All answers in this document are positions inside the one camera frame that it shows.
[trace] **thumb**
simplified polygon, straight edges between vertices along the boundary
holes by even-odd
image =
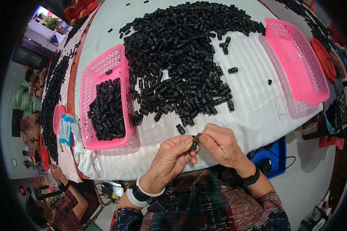
[[[170,149],[170,153],[178,156],[190,149],[190,147],[193,144],[193,137],[188,136],[186,140],[181,141],[179,144],[177,144],[175,147]]]
[[[199,136],[199,143],[208,150],[211,155],[216,155],[218,153],[222,153],[222,149],[217,145],[217,143],[213,140],[209,135],[201,135]]]

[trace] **pink basket filled with black parts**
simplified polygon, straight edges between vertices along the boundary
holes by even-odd
[[[296,100],[316,105],[329,98],[323,69],[303,33],[285,21],[264,18],[266,38],[274,49]]]
[[[111,141],[98,140],[91,119],[89,105],[97,97],[96,86],[101,82],[120,78],[122,111],[125,123],[125,137]],[[88,150],[105,150],[125,146],[135,133],[133,109],[130,96],[129,66],[125,57],[125,46],[117,45],[94,59],[83,71],[80,89],[80,127],[83,145]]]

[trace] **blue plastic tray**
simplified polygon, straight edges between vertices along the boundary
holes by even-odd
[[[271,179],[273,177],[276,177],[280,174],[283,174],[285,172],[287,159],[286,159],[286,153],[287,153],[287,146],[286,146],[286,139],[285,136],[278,139],[274,142],[272,148],[270,149],[275,153],[279,158],[274,155],[271,151],[267,151],[264,149],[264,147],[259,148],[256,156],[252,160],[254,164],[262,160],[263,158],[269,157],[271,160],[272,170],[266,174],[266,177],[268,179]],[[253,158],[253,155],[256,151],[250,152],[250,158]]]

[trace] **red table edge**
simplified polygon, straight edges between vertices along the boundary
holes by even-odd
[[[69,84],[68,84],[68,98],[67,98],[67,113],[71,114],[71,115],[75,115],[75,83],[76,83],[76,75],[77,75],[77,68],[78,68],[78,63],[79,63],[79,59],[81,57],[81,52],[82,52],[82,48],[83,48],[83,43],[85,42],[85,38],[87,33],[89,32],[89,28],[90,25],[92,23],[92,21],[94,20],[95,15],[97,14],[98,10],[100,9],[100,7],[96,10],[96,12],[94,13],[94,15],[91,17],[90,21],[88,22],[88,25],[86,26],[86,32],[84,32],[82,34],[82,37],[80,39],[80,45],[78,46],[78,49],[76,51],[75,57],[73,59],[73,62],[75,63],[74,65],[72,65],[71,67],[71,73],[70,73],[70,77],[69,77]],[[72,147],[75,146],[75,141],[72,137]],[[73,151],[73,148],[71,147],[71,151],[73,154],[73,160],[75,160],[75,154]],[[77,173],[79,175],[79,177],[81,179],[88,179],[87,176],[85,176],[82,172],[80,172],[80,170],[78,169],[78,163],[76,163],[76,167],[77,167]]]

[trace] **green plant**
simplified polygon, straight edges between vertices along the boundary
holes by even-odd
[[[47,17],[44,20],[44,23],[45,23],[47,28],[49,28],[50,30],[54,30],[55,28],[57,28],[59,26],[60,21],[57,18]]]

